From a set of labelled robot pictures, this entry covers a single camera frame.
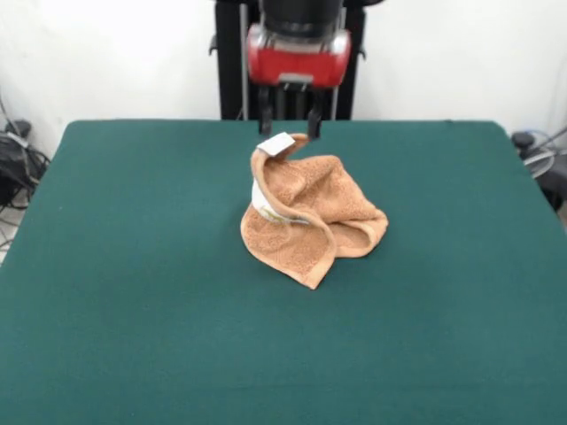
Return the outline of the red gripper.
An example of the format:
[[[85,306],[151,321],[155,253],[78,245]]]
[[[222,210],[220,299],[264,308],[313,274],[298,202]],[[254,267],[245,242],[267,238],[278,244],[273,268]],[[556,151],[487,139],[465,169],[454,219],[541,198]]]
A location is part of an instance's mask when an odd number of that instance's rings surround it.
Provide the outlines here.
[[[273,109],[267,86],[298,84],[318,89],[339,86],[346,74],[352,41],[350,33],[339,29],[321,41],[286,41],[262,25],[250,27],[247,35],[248,73],[260,85],[258,91],[259,133],[270,135]],[[320,137],[324,92],[313,92],[307,115],[307,135]]]

